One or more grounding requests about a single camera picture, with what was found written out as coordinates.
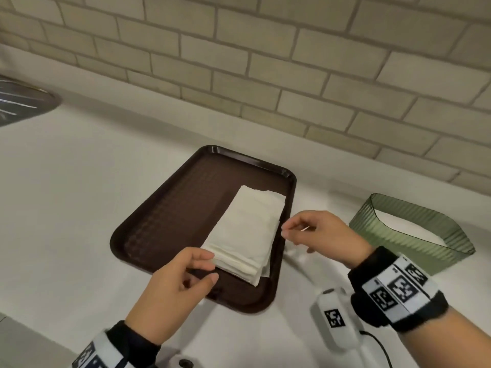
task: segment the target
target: backsplash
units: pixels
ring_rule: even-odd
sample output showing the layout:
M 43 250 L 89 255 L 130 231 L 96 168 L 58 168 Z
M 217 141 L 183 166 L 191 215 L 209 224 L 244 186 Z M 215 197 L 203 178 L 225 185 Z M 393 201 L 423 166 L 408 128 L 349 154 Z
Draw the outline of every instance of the backsplash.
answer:
M 491 195 L 491 0 L 0 0 L 0 42 Z

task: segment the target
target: sink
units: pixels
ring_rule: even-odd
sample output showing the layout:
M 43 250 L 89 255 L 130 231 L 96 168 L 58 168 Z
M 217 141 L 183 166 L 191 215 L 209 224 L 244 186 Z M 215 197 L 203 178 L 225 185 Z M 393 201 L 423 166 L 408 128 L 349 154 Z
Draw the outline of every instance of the sink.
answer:
M 53 93 L 0 75 L 0 127 L 44 114 L 60 103 Z

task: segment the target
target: white napkin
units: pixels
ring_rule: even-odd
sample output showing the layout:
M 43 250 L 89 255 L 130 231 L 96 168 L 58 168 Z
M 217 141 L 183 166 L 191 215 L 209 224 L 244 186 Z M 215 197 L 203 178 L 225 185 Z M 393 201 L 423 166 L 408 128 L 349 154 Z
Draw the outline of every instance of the white napkin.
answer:
M 213 262 L 257 286 L 269 260 L 285 196 L 241 186 L 230 206 L 201 246 L 215 254 Z

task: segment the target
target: black cable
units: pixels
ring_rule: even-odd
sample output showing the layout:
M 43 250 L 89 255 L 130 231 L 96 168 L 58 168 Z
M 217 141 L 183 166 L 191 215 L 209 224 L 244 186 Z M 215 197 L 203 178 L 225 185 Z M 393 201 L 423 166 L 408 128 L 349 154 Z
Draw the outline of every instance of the black cable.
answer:
M 382 348 L 382 351 L 384 352 L 385 354 L 385 357 L 387 358 L 387 363 L 389 363 L 389 368 L 392 368 L 392 363 L 390 362 L 390 358 L 389 358 L 389 354 L 387 353 L 387 351 L 385 350 L 385 347 L 384 345 L 382 345 L 382 342 L 380 342 L 378 340 L 377 337 L 375 337 L 373 334 L 371 334 L 370 332 L 367 332 L 367 331 L 360 331 L 360 334 L 361 335 L 365 335 L 365 336 L 370 336 L 371 338 L 373 338 L 379 345 L 380 347 Z

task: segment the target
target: green glass container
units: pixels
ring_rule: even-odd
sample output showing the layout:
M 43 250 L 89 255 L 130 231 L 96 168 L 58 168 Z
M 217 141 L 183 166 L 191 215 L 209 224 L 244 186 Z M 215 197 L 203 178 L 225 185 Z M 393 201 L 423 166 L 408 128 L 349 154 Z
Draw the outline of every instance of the green glass container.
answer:
M 413 222 L 443 239 L 446 246 L 396 231 L 381 222 L 375 210 Z M 383 245 L 402 253 L 430 275 L 475 253 L 462 228 L 450 217 L 403 200 L 372 194 L 350 222 L 350 227 L 374 247 Z

